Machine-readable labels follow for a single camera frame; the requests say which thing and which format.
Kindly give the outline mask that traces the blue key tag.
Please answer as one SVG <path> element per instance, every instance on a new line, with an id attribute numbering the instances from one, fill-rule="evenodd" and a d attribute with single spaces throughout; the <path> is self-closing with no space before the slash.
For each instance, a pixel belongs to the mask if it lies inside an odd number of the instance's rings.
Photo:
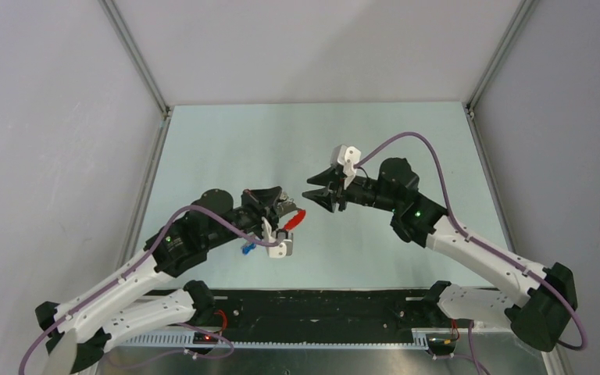
<path id="1" fill-rule="evenodd" d="M 248 255 L 253 249 L 256 248 L 256 244 L 254 243 L 246 243 L 241 247 L 241 253 L 243 255 Z"/>

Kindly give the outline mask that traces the metal key holder red handle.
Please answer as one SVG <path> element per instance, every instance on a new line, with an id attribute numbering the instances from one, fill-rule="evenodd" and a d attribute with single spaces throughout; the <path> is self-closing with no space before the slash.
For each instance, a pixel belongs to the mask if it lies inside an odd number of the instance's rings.
<path id="1" fill-rule="evenodd" d="M 278 208 L 282 230 L 294 230 L 306 217 L 306 210 L 300 208 L 285 191 L 280 195 Z"/>

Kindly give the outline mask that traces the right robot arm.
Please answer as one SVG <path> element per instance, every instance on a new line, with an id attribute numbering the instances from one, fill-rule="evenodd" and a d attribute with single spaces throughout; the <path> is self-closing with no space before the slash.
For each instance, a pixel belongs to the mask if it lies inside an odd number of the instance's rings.
<path id="1" fill-rule="evenodd" d="M 479 320 L 509 328 L 542 352 L 560 344 L 577 309 L 573 271 L 560 262 L 544 266 L 468 234 L 446 207 L 420 192 L 420 179 L 406 159 L 385 159 L 375 179 L 358 177 L 336 162 L 307 182 L 314 188 L 303 197 L 327 211 L 343 211 L 352 203 L 390 212 L 391 228 L 402 241 L 445 255 L 493 286 L 475 291 L 438 281 L 422 306 L 430 325 Z"/>

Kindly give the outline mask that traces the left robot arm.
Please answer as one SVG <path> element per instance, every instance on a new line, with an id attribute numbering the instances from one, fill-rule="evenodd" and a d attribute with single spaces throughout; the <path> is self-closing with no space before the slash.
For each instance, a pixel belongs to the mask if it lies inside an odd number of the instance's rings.
<path id="1" fill-rule="evenodd" d="M 178 209 L 167 223 L 113 274 L 68 302 L 43 302 L 35 315 L 48 352 L 47 374 L 75 374 L 121 342 L 168 325 L 206 325 L 216 315 L 213 293 L 188 281 L 164 298 L 139 298 L 207 260 L 214 248 L 243 239 L 273 258 L 288 255 L 288 216 L 298 207 L 281 187 L 246 189 L 240 205 L 220 189 Z"/>

